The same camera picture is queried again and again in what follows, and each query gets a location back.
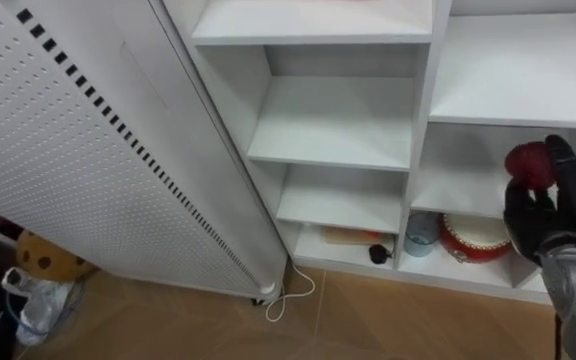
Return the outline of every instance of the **red ball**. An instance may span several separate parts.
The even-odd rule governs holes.
[[[506,171],[531,190],[545,190],[555,184],[555,172],[548,149],[542,141],[516,146],[506,156]]]

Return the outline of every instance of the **perforated panel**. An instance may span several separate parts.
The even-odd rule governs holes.
[[[48,29],[1,4],[0,214],[111,272],[259,292]]]

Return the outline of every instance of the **black slot vent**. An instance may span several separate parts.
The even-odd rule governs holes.
[[[34,36],[35,38],[40,37],[45,32],[46,30],[44,30],[43,26],[41,25],[37,25],[30,30],[30,34],[32,34],[32,36]]]
[[[82,87],[85,83],[86,83],[86,77],[83,75],[81,75],[79,77],[79,79],[77,79],[77,81],[75,81],[75,84],[77,84],[77,87]]]
[[[70,76],[77,71],[77,67],[75,65],[70,65],[68,69],[66,69],[66,75]]]
[[[86,96],[90,97],[90,95],[95,93],[95,88],[94,87],[90,87],[88,90],[86,90]]]
[[[55,48],[55,46],[57,46],[57,43],[53,39],[48,39],[48,40],[46,40],[46,42],[44,43],[43,46],[44,46],[44,49],[46,49],[46,51],[50,52],[50,51],[52,51],[52,49]]]
[[[66,61],[66,59],[68,59],[68,56],[66,56],[66,54],[64,54],[64,52],[60,52],[59,55],[55,56],[55,61],[57,62],[57,64],[63,63],[64,61]]]
[[[30,11],[28,11],[28,9],[24,9],[22,12],[17,14],[17,19],[19,19],[22,24],[25,24],[28,22],[28,20],[32,19],[32,14]]]
[[[22,11],[20,11],[17,14],[17,19],[19,19],[19,21],[22,24],[26,24],[33,17],[34,16],[32,15],[32,13],[28,9],[23,9]],[[37,24],[32,28],[30,28],[30,24],[29,24],[26,26],[26,28],[32,34],[32,36],[34,36],[35,38],[39,38],[41,35],[43,35],[46,32],[46,30],[40,24]],[[46,50],[47,53],[50,53],[51,51],[53,51],[55,49],[57,51],[59,51],[59,54],[53,58],[57,64],[62,64],[64,61],[66,61],[68,59],[68,55],[65,52],[63,52],[61,49],[59,49],[57,42],[55,40],[53,40],[52,38],[48,39],[47,41],[45,41],[41,45]],[[68,67],[68,69],[66,69],[64,72],[75,83],[75,85],[77,85],[77,87],[79,87],[81,89],[88,82],[88,79],[86,79],[86,77],[83,75],[80,75],[77,79],[75,79],[75,77],[77,76],[76,75],[77,70],[78,70],[77,66],[75,66],[73,64],[70,67]],[[89,99],[91,99],[91,101],[92,101],[91,97],[95,92],[96,92],[95,88],[90,86],[85,91],[85,95]],[[99,96],[93,102],[93,104],[94,104],[94,106],[99,108],[99,106],[103,102],[104,102],[104,98]],[[117,122],[119,122],[120,125],[116,128],[116,131],[119,133],[119,135],[121,135],[122,132],[127,128],[126,125],[120,121],[118,115],[113,115],[112,118],[108,119],[108,115],[112,111],[112,108],[110,105],[106,106],[103,110],[99,110],[99,111],[100,111],[100,115],[103,116],[105,119],[107,119],[108,122],[110,123],[110,125],[115,125]],[[153,171],[154,174],[157,175],[159,177],[159,179],[162,180],[162,185],[166,186],[168,188],[168,191],[170,191],[173,196],[176,196],[176,198],[180,201],[180,203],[186,209],[186,211],[188,211],[188,213],[191,214],[191,216],[193,216],[197,220],[198,225],[201,226],[204,229],[205,233],[215,241],[215,243],[224,251],[224,253],[226,253],[228,255],[230,260],[234,264],[236,264],[239,267],[239,269],[244,274],[246,274],[246,276],[254,284],[259,285],[258,282],[256,281],[255,277],[252,275],[252,273],[241,262],[241,260],[232,251],[232,249],[230,249],[229,246],[222,240],[221,236],[219,236],[217,231],[215,231],[215,229],[213,229],[212,226],[210,226],[210,224],[206,221],[206,219],[203,218],[203,216],[201,215],[199,210],[197,210],[195,208],[195,206],[190,202],[190,200],[184,195],[183,191],[179,190],[179,188],[175,185],[174,180],[172,180],[170,178],[170,176],[166,175],[166,172],[161,168],[160,165],[158,165],[156,163],[155,159],[151,158],[151,155],[150,155],[150,153],[148,153],[147,149],[144,146],[137,147],[137,145],[140,144],[141,142],[136,138],[136,136],[133,135],[133,133],[129,129],[128,129],[127,134],[125,135],[124,138],[125,138],[125,141],[127,141],[127,142],[129,141],[130,138],[133,138],[132,143],[131,144],[129,143],[129,145],[133,148],[133,151],[136,152],[136,155],[140,155],[144,151],[146,152],[146,154],[144,155],[142,160],[144,161],[145,164],[147,164],[147,166],[151,169],[151,171]]]

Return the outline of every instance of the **white power cable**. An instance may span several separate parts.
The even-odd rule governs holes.
[[[275,323],[279,320],[281,320],[281,318],[284,316],[284,312],[286,311],[286,299],[288,298],[300,298],[300,297],[306,297],[308,295],[311,295],[312,293],[315,292],[315,289],[317,288],[317,286],[315,285],[315,282],[308,277],[308,275],[302,273],[301,271],[299,271],[299,269],[297,269],[297,267],[295,266],[295,264],[292,264],[292,268],[293,270],[295,270],[295,272],[297,274],[299,274],[302,278],[308,280],[310,282],[310,284],[312,285],[312,288],[308,291],[306,291],[305,293],[301,293],[301,294],[286,294],[286,295],[282,295],[280,297],[278,297],[276,300],[274,300],[273,302],[271,302],[270,304],[268,304],[268,307],[266,308],[266,320]],[[281,301],[281,312],[279,313],[279,315],[275,318],[271,318],[270,317],[270,308],[273,307],[277,302]]]

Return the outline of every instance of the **white radiator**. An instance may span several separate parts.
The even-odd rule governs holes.
[[[154,14],[163,85],[75,3],[0,2],[0,214],[111,273],[276,296],[285,251]]]

